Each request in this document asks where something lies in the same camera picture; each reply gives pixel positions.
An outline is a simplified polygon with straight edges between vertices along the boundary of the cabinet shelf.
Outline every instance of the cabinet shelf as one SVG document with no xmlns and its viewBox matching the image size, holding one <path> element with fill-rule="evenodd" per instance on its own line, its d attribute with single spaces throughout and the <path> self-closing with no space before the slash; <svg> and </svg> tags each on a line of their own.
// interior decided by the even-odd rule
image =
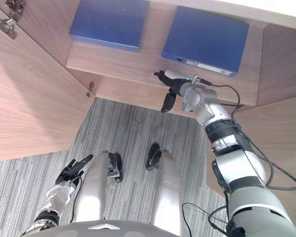
<svg viewBox="0 0 296 237">
<path fill-rule="evenodd" d="M 263 29 L 250 26 L 239 73 L 231 78 L 161 57 L 176 8 L 177 6 L 171 4 L 150 3 L 139 52 L 73 41 L 66 66 L 110 78 L 134 81 L 136 82 L 134 86 L 138 83 L 148 83 L 149 88 L 165 87 L 153 75 L 159 70 L 168 69 L 189 76 L 199 75 L 215 84 L 234 86 L 239 91 L 242 104 L 255 105 L 259 85 Z M 215 88 L 215 91 L 221 100 L 237 101 L 232 90 Z"/>
</svg>

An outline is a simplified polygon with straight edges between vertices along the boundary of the white label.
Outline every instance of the white label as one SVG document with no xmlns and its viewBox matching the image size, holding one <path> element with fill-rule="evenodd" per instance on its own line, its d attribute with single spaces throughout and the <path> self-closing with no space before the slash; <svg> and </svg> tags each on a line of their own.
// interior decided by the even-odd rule
<svg viewBox="0 0 296 237">
<path fill-rule="evenodd" d="M 192 66 L 193 66 L 193 63 L 194 63 L 194 62 L 189 61 L 189 60 L 186 61 L 186 64 L 189 64 L 189 65 L 192 65 Z"/>
<path fill-rule="evenodd" d="M 205 64 L 201 64 L 201 63 L 198 63 L 197 66 L 199 68 L 204 68 L 204 69 L 211 70 L 211 71 L 216 72 L 216 73 L 221 73 L 221 74 L 224 74 L 224 75 L 227 75 L 227 76 L 230 76 L 232 74 L 232 72 L 222 70 L 222 69 L 219 69 L 219 68 L 215 68 L 215 67 L 212 67 L 212 66 L 208 66 L 208 65 L 205 65 Z"/>
</svg>

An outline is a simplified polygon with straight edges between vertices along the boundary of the cabinet hinge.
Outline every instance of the cabinet hinge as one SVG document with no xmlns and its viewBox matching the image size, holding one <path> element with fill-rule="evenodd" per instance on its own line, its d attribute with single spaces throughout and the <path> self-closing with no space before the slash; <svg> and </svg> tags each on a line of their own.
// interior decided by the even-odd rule
<svg viewBox="0 0 296 237">
<path fill-rule="evenodd" d="M 20 20 L 23 14 L 25 0 L 6 0 L 5 5 L 10 9 L 9 19 L 0 19 L 0 30 L 14 40 L 17 36 L 14 31 L 14 24 Z"/>
</svg>

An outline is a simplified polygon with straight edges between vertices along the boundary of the striped carpet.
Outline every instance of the striped carpet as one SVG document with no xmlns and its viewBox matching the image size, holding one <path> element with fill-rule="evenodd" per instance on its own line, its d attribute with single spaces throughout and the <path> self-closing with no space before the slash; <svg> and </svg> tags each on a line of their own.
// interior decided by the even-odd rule
<svg viewBox="0 0 296 237">
<path fill-rule="evenodd" d="M 206 186 L 205 141 L 206 134 L 194 119 L 96 99 L 68 151 L 0 161 L 0 237 L 19 236 L 32 223 L 46 191 L 71 159 L 96 156 L 102 150 L 120 153 L 124 169 L 121 184 L 108 181 L 106 219 L 148 223 L 157 173 L 146 171 L 144 164 L 153 142 L 176 159 L 184 201 L 211 212 L 224 205 L 224 199 Z M 72 204 L 61 225 L 69 222 Z M 206 213 L 191 206 L 185 213 L 193 237 L 222 236 L 210 227 Z M 216 216 L 226 220 L 225 211 Z M 183 236 L 189 236 L 186 226 Z"/>
</svg>

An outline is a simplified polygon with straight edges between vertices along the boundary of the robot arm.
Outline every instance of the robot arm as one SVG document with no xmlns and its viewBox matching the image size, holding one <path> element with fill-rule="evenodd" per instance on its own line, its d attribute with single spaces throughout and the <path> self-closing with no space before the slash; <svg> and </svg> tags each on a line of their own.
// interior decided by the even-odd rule
<svg viewBox="0 0 296 237">
<path fill-rule="evenodd" d="M 77 188 L 83 174 L 83 171 L 80 172 L 80 170 L 92 158 L 93 155 L 89 155 L 76 163 L 73 159 L 62 170 L 55 181 L 55 185 L 46 193 L 43 204 L 37 209 L 33 224 L 22 235 L 37 233 L 59 225 L 64 208 L 69 203 L 71 194 Z"/>
<path fill-rule="evenodd" d="M 296 237 L 296 227 L 281 202 L 265 186 L 267 180 L 262 163 L 239 132 L 240 126 L 232 121 L 218 101 L 215 91 L 196 85 L 198 76 L 191 79 L 170 71 L 155 75 L 170 87 L 170 94 L 183 97 L 182 109 L 195 113 L 195 119 L 212 143 L 216 155 L 212 162 L 213 172 L 219 185 L 230 193 L 228 236 Z M 163 107 L 169 111 L 175 99 L 167 97 Z"/>
</svg>

